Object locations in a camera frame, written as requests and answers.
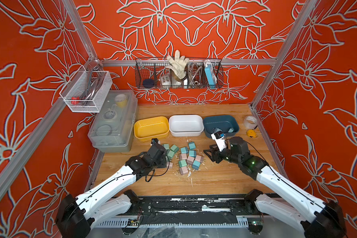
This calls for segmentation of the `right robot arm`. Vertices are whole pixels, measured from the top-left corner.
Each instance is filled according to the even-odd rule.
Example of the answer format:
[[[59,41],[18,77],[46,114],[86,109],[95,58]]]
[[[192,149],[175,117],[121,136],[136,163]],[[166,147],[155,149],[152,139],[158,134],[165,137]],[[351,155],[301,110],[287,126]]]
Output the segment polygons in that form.
[[[216,143],[204,153],[212,162],[237,164],[245,175],[270,188],[286,201],[278,202],[254,189],[248,193],[246,201],[259,212],[286,223],[306,238],[347,237],[343,211],[338,203],[325,202],[292,183],[265,159],[251,154],[249,143],[241,137],[227,139],[224,133],[218,131],[211,138]]]

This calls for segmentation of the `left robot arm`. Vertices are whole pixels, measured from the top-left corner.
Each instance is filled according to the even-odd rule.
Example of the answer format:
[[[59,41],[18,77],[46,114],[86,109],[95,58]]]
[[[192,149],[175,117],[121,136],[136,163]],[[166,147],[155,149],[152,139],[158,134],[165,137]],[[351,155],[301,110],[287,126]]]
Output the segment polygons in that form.
[[[55,224],[63,238],[85,238],[99,223],[128,212],[139,203],[132,190],[116,196],[141,178],[150,182],[156,169],[167,169],[167,149],[157,138],[148,151],[130,157],[110,178],[77,196],[67,195],[60,203]]]

